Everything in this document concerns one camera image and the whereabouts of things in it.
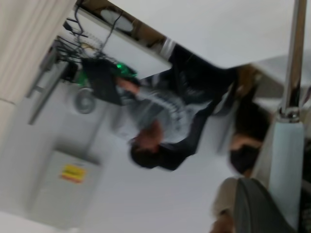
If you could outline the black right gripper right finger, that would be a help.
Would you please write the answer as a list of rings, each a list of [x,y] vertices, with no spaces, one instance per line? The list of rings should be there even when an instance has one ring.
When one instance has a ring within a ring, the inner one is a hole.
[[[301,194],[301,232],[311,232],[311,183],[302,181]]]

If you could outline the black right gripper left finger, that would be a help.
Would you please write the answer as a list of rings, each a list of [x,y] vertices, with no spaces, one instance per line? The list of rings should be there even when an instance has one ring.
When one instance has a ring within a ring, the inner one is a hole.
[[[233,218],[237,233],[295,232],[265,187],[255,179],[238,179]]]

